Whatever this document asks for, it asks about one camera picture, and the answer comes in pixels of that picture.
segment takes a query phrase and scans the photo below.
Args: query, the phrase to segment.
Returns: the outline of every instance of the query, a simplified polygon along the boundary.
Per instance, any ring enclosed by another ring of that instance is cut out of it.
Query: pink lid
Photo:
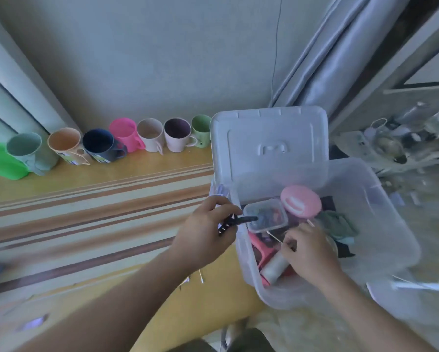
[[[297,217],[310,219],[322,210],[319,195],[303,185],[287,186],[280,199],[286,211]]]

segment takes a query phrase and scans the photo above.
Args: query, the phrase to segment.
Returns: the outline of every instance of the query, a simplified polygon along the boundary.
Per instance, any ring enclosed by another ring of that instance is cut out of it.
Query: storage box lid
[[[217,184],[329,159],[327,114],[318,106],[219,112],[210,133]]]

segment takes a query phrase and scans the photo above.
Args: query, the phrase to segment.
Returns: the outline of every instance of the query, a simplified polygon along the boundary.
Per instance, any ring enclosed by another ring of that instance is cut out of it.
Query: gray curtain
[[[318,105],[330,116],[410,0],[335,0],[269,106]]]

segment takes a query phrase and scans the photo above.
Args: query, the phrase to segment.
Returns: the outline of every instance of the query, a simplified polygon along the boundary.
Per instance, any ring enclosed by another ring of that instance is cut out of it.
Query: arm
[[[296,252],[288,244],[295,241]],[[281,246],[293,269],[316,286],[350,325],[368,352],[436,352],[401,321],[393,318],[340,268],[325,234],[308,224],[287,232]]]
[[[188,217],[168,250],[19,351],[129,351],[179,284],[234,242],[237,227],[221,237],[217,230],[232,213],[242,211],[223,196],[208,197]]]

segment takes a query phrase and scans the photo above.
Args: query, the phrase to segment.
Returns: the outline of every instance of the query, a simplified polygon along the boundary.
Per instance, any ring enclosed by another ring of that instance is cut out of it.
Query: left hand
[[[181,226],[169,249],[179,264],[192,273],[223,254],[236,239],[237,226],[229,227],[220,237],[218,224],[232,213],[242,215],[242,210],[224,196],[207,197]]]

